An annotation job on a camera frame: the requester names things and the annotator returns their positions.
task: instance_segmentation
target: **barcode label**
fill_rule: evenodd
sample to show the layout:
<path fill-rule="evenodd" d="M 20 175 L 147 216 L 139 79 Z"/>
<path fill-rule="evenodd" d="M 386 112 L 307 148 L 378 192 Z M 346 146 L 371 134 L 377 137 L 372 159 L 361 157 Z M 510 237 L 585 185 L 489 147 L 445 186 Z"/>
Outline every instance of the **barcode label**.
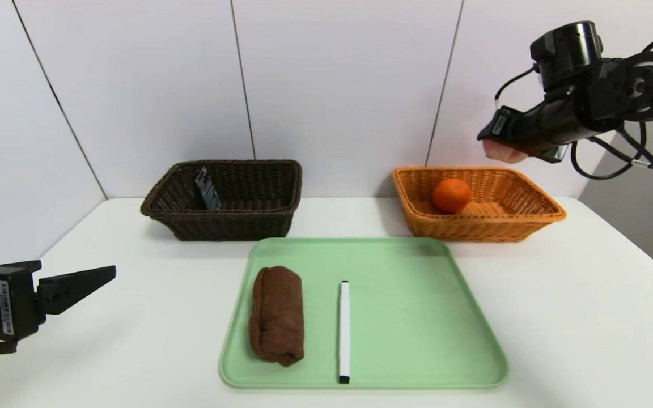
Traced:
<path fill-rule="evenodd" d="M 9 283 L 5 280 L 0 280 L 0 310 L 2 310 L 2 331 L 7 335 L 14 335 L 14 322 L 11 319 Z"/>

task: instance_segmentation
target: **marker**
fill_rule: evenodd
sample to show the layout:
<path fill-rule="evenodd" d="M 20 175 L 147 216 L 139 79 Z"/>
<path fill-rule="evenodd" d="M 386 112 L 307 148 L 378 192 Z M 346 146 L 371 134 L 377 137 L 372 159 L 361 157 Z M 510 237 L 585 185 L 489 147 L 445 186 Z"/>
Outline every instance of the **marker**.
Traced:
<path fill-rule="evenodd" d="M 350 375 L 349 282 L 343 280 L 339 296 L 339 383 L 348 384 Z"/>

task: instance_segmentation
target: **orange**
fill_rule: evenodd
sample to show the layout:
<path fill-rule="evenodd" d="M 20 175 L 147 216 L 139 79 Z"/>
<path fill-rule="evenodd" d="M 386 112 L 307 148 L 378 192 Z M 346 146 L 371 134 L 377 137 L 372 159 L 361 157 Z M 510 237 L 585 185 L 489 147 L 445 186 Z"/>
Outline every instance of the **orange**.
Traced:
<path fill-rule="evenodd" d="M 446 178 L 432 192 L 432 201 L 447 213 L 456 213 L 470 202 L 470 186 L 459 178 Z"/>

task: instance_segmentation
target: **dark brown wicker basket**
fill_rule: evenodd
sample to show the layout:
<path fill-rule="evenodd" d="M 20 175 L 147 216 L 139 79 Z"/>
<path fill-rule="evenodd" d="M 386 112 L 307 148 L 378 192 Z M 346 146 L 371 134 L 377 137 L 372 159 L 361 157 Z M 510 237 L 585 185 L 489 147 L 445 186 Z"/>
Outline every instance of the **dark brown wicker basket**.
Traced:
<path fill-rule="evenodd" d="M 205 166 L 219 211 L 202 209 L 194 179 Z M 293 160 L 198 160 L 178 163 L 145 197 L 140 212 L 182 241 L 257 241 L 285 237 L 301 198 Z"/>

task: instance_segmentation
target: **rolled towel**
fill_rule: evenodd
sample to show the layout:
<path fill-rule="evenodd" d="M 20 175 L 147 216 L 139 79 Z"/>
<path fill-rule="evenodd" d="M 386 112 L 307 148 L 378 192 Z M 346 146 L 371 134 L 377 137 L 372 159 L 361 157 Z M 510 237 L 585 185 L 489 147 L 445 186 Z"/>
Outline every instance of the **rolled towel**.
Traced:
<path fill-rule="evenodd" d="M 253 284 L 248 323 L 257 356 L 288 367 L 304 358 L 304 305 L 301 278 L 283 266 L 263 268 Z"/>

